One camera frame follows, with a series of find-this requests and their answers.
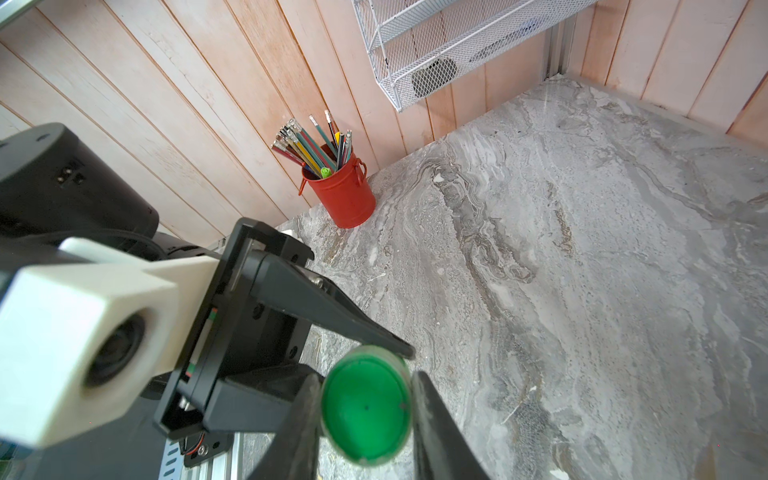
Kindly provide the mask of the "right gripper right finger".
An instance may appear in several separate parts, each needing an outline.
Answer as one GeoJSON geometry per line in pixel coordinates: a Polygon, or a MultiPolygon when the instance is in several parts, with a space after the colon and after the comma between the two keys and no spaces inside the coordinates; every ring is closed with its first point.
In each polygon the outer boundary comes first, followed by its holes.
{"type": "Polygon", "coordinates": [[[427,373],[415,372],[411,384],[415,478],[488,480],[427,373]]]}

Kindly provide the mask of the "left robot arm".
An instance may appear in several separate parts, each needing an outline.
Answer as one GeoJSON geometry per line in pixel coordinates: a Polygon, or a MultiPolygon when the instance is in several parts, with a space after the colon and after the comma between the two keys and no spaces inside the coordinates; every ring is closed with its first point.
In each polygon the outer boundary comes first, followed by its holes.
{"type": "Polygon", "coordinates": [[[42,449],[119,419],[165,377],[157,423],[212,430],[223,379],[295,362],[310,325],[414,348],[243,218],[217,255],[155,235],[158,212],[60,123],[1,143],[1,436],[42,449]]]}

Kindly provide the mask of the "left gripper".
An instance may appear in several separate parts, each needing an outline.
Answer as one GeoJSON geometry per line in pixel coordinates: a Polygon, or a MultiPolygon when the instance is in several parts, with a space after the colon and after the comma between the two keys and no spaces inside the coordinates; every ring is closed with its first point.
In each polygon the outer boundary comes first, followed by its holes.
{"type": "Polygon", "coordinates": [[[415,358],[415,347],[306,269],[313,257],[263,222],[238,221],[155,415],[169,439],[277,432],[312,371],[299,362],[312,325],[415,358]]]}

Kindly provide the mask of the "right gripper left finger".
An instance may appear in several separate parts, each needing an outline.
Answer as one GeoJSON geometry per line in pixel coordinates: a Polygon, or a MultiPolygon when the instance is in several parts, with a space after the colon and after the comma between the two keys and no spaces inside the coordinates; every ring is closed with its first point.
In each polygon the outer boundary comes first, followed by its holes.
{"type": "Polygon", "coordinates": [[[320,378],[311,373],[248,480],[317,478],[321,393],[320,378]]]}

